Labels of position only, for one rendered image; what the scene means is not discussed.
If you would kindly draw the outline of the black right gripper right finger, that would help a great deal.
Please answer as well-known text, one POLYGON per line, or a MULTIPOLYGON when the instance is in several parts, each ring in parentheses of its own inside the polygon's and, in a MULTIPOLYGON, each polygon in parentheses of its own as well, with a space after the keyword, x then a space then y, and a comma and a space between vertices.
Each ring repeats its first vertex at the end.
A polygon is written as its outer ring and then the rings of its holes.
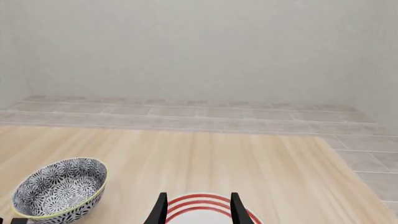
POLYGON ((231 193, 231 218, 233 224, 254 224, 237 192, 231 193))

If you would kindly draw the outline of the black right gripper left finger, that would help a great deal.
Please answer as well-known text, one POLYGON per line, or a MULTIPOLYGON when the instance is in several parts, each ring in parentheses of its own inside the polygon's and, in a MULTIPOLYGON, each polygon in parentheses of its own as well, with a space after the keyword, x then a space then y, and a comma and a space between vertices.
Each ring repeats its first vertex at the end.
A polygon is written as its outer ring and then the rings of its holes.
POLYGON ((168 210, 167 193, 161 192, 149 216, 143 224, 166 224, 168 210))

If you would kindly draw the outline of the white plate with red rings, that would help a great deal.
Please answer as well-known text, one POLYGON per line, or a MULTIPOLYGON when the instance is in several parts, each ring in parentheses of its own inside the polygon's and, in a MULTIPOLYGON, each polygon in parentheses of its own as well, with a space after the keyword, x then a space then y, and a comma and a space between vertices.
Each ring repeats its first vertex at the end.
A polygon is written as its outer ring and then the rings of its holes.
MULTIPOLYGON (((254 224, 266 224, 245 206, 254 224)), ((233 224, 231 195, 186 194, 168 200, 166 224, 233 224)))

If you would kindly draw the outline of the black and white patterned bowl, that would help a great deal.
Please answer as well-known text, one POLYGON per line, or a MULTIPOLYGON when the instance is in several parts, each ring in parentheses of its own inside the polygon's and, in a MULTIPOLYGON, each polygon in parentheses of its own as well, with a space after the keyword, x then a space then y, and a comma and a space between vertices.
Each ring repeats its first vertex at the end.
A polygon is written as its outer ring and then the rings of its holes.
POLYGON ((11 207, 32 224, 72 224, 100 202, 107 178, 107 167, 95 158, 61 160, 23 180, 11 207))

